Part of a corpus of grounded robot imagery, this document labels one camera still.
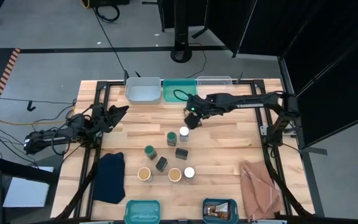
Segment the gray floor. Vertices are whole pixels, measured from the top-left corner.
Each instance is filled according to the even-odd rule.
[[[160,31],[156,6],[132,0],[120,6],[121,17],[113,24],[103,24],[115,47],[172,46],[173,31]],[[193,34],[199,27],[191,29]],[[222,45],[209,31],[191,42]],[[22,49],[109,47],[91,10],[83,9],[79,0],[7,0],[0,10],[0,47]],[[118,53],[130,76],[135,71],[144,77],[186,77],[201,69],[202,52],[184,64],[172,62],[169,52]],[[229,51],[206,51],[208,62],[200,75],[229,75],[237,78],[280,78],[274,57],[231,58]],[[122,79],[122,70],[113,53],[20,54],[2,97],[70,102],[78,93],[81,80]],[[36,104],[28,112],[26,104],[0,101],[0,119],[20,123],[52,118],[64,105]],[[28,126],[0,128],[20,141],[32,131]],[[358,126],[333,136],[317,147],[328,149],[326,157],[312,155],[316,181],[327,217],[358,218]],[[28,164],[3,145],[4,158]],[[51,150],[34,156],[40,165],[58,167],[61,158]],[[10,214],[12,223],[34,222],[48,218],[50,205],[43,210],[20,215]]]

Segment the green cylinder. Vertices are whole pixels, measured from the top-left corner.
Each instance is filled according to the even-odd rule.
[[[146,156],[151,160],[157,157],[157,152],[155,151],[153,146],[146,146],[144,148],[144,153],[146,153]]]
[[[177,135],[174,132],[171,131],[167,134],[167,143],[169,146],[177,145]]]

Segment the teal plastic bin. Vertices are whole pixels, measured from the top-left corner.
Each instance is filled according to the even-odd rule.
[[[157,200],[130,200],[125,209],[125,224],[158,224],[161,206]]]
[[[173,94],[174,90],[181,90],[187,94],[196,95],[197,86],[194,78],[168,78],[163,81],[163,96],[164,100],[169,103],[180,103],[183,102],[175,97]],[[176,92],[177,96],[183,100],[187,100],[187,95]]]
[[[222,220],[218,217],[204,216],[203,220],[206,224],[236,224],[239,221],[239,213],[237,210],[237,203],[233,199],[214,199],[206,198],[203,202],[203,209],[205,205],[219,205],[225,202],[229,202],[230,206],[230,219]]]

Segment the wooden table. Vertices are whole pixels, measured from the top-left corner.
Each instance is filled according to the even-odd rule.
[[[93,103],[96,82],[81,82],[75,113],[84,111]],[[279,79],[266,79],[264,82],[267,92],[282,90]],[[216,86],[206,86],[198,93],[205,95],[222,91],[217,90]],[[250,85],[233,85],[230,90],[224,91],[233,95],[251,94]],[[130,108],[113,132],[104,134],[101,156],[106,153],[124,153],[126,197],[117,205],[95,200],[92,220],[122,220],[129,200],[152,199],[161,203],[163,220],[199,220],[202,219],[201,204],[205,198],[232,198],[238,204],[240,218],[247,218],[241,195],[239,163],[264,159],[255,110],[234,110],[224,116],[203,120],[201,128],[190,131],[188,142],[178,141],[177,147],[189,150],[187,160],[183,161],[175,158],[176,147],[167,146],[166,135],[170,131],[178,134],[179,128],[185,125],[184,103],[165,103],[162,100],[159,105],[130,105],[124,92],[123,86],[111,87],[108,106],[129,105]],[[277,118],[274,112],[272,118],[274,121]],[[285,136],[283,141],[297,147],[295,138]],[[157,151],[158,157],[153,161],[144,154],[146,145],[154,146]],[[286,146],[279,150],[288,188],[302,206],[313,213],[299,153]],[[62,165],[51,217],[56,217],[77,191],[83,156],[84,150],[79,149]],[[155,168],[160,156],[168,159],[168,166],[162,173]],[[154,175],[154,181],[149,184],[137,178],[138,169],[144,166],[149,167]],[[196,170],[193,180],[183,180],[179,184],[169,181],[167,174],[171,168],[183,170],[188,166]],[[85,215],[87,198],[88,192],[85,192],[81,216]]]

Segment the navy blue cloth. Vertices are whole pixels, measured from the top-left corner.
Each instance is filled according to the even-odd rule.
[[[94,179],[93,199],[107,203],[119,203],[125,197],[125,162],[122,152],[106,154],[100,158],[98,173]]]

